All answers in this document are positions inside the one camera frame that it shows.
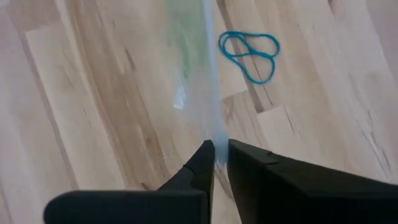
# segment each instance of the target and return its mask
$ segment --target wood grain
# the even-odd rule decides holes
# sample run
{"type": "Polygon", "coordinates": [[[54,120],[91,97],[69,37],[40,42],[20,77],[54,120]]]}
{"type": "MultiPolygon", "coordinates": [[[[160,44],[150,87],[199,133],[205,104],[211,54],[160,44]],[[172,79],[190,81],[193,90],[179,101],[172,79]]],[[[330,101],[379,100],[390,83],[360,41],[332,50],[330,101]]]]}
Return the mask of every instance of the wood grain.
{"type": "MultiPolygon", "coordinates": [[[[175,107],[181,55],[167,43],[167,4],[0,1],[0,223],[42,223],[46,203],[70,190],[155,190],[192,156],[211,114],[175,107]]],[[[398,184],[395,8],[394,0],[214,1],[216,40],[235,29],[273,34],[282,46],[265,86],[218,53],[229,136],[398,184]]],[[[227,48],[246,50],[237,41],[227,48]]],[[[270,72],[267,60],[240,60],[256,78],[270,72]]],[[[213,223],[240,223],[225,168],[215,170],[213,223]]]]}

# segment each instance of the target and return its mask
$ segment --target hardwood floor plank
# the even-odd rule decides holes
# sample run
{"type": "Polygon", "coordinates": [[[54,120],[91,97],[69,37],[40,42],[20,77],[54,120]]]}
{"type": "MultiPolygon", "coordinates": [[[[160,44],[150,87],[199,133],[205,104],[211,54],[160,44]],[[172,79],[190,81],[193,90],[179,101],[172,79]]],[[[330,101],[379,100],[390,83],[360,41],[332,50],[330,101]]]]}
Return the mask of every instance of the hardwood floor plank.
{"type": "MultiPolygon", "coordinates": [[[[334,121],[336,133],[340,135],[335,136],[340,139],[344,148],[342,150],[346,154],[344,160],[347,169],[343,170],[384,181],[394,181],[386,167],[388,163],[395,162],[385,161],[383,152],[373,144],[371,133],[386,131],[386,124],[380,118],[383,113],[396,110],[396,100],[387,97],[396,89],[391,86],[393,80],[385,58],[378,53],[381,46],[374,38],[375,33],[371,28],[368,13],[363,7],[364,2],[337,1],[333,5],[334,14],[327,2],[292,2],[300,27],[306,31],[303,34],[328,98],[330,118],[334,121]],[[363,52],[370,49],[375,52],[370,57],[375,56],[377,59],[370,59],[369,55],[363,52]],[[381,82],[382,87],[366,83],[366,77],[371,76],[371,71],[383,74],[377,76],[376,81],[381,82]],[[389,107],[381,107],[381,102],[387,103],[389,107]]],[[[386,134],[381,136],[383,140],[376,142],[383,141],[382,148],[389,148],[390,146],[386,145],[395,144],[395,139],[386,139],[386,134]]]]}
{"type": "Polygon", "coordinates": [[[20,31],[30,31],[59,20],[55,0],[11,0],[9,10],[12,21],[20,31]]]}
{"type": "Polygon", "coordinates": [[[396,21],[398,21],[398,14],[396,13],[398,10],[398,1],[367,0],[366,3],[374,28],[379,36],[380,44],[383,47],[384,55],[394,79],[396,83],[398,83],[398,65],[396,64],[398,58],[398,43],[394,38],[398,35],[398,29],[396,29],[396,21]]]}
{"type": "Polygon", "coordinates": [[[336,5],[336,33],[348,62],[349,80],[357,101],[353,109],[389,182],[398,183],[398,89],[374,28],[366,1],[336,5]]]}
{"type": "Polygon", "coordinates": [[[268,149],[268,143],[257,120],[256,110],[247,91],[223,100],[224,123],[229,137],[268,149]]]}
{"type": "Polygon", "coordinates": [[[146,184],[155,189],[169,177],[163,152],[141,98],[131,69],[119,70],[113,56],[103,18],[94,1],[68,1],[81,54],[87,61],[90,84],[96,102],[121,161],[127,186],[140,189],[146,184]]]}
{"type": "Polygon", "coordinates": [[[125,189],[94,99],[61,23],[26,33],[80,189],[125,189]]]}
{"type": "Polygon", "coordinates": [[[4,192],[0,181],[0,222],[3,224],[12,224],[9,207],[6,199],[4,198],[4,192]]]}
{"type": "Polygon", "coordinates": [[[0,182],[13,223],[41,223],[53,197],[72,190],[54,127],[19,36],[0,8],[0,182]]]}

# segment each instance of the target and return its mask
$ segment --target plastic bag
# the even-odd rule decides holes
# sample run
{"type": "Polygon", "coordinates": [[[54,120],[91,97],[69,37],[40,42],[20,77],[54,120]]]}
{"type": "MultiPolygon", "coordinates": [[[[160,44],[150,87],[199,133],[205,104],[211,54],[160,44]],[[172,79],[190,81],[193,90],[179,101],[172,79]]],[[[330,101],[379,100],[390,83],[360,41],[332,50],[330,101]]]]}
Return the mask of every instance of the plastic bag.
{"type": "Polygon", "coordinates": [[[203,139],[212,139],[217,160],[224,163],[228,136],[220,111],[212,0],[166,0],[169,16],[168,42],[177,49],[176,73],[180,86],[174,107],[183,110],[203,139]]]}

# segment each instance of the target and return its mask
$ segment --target green marking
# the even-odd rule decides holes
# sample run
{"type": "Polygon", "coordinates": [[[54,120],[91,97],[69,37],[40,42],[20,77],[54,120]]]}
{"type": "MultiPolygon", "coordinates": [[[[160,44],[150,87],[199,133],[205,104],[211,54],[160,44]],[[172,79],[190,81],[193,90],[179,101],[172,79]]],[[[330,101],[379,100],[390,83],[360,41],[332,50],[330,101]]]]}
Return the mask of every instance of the green marking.
{"type": "Polygon", "coordinates": [[[207,66],[206,25],[202,0],[166,0],[170,27],[167,44],[178,47],[184,79],[207,66]]]}

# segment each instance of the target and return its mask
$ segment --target blue rubber band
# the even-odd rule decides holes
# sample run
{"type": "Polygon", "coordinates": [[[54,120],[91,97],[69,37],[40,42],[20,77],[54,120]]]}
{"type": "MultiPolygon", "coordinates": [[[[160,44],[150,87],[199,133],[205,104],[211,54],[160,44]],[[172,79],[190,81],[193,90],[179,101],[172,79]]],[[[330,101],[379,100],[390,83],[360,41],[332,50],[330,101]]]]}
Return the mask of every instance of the blue rubber band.
{"type": "Polygon", "coordinates": [[[253,83],[258,84],[258,85],[263,85],[263,84],[266,84],[267,82],[269,82],[272,79],[272,77],[274,76],[274,74],[275,74],[276,64],[275,64],[274,58],[280,52],[280,44],[279,44],[279,41],[273,35],[270,35],[270,34],[252,34],[252,33],[248,33],[248,32],[240,32],[240,31],[230,30],[230,31],[226,31],[226,32],[224,32],[224,33],[222,33],[220,35],[220,37],[218,38],[218,48],[220,49],[221,53],[223,53],[223,55],[225,57],[230,59],[233,63],[235,63],[237,66],[239,66],[239,68],[241,68],[242,72],[244,73],[244,75],[246,76],[246,78],[250,82],[253,82],[253,83]],[[267,54],[265,52],[258,51],[256,49],[254,49],[247,42],[245,37],[266,37],[266,38],[270,39],[271,41],[273,41],[273,43],[276,46],[276,52],[271,55],[271,54],[267,54]],[[227,51],[225,45],[226,45],[226,42],[229,39],[231,39],[231,38],[239,39],[248,48],[248,52],[247,53],[243,53],[243,54],[231,54],[231,53],[229,53],[227,51]],[[271,64],[272,64],[271,74],[268,76],[267,79],[265,79],[265,80],[256,80],[256,79],[254,79],[250,75],[250,73],[248,72],[247,68],[235,59],[235,58],[238,58],[238,57],[244,57],[244,56],[248,56],[248,55],[258,55],[260,57],[266,58],[266,59],[271,61],[271,64]]]}

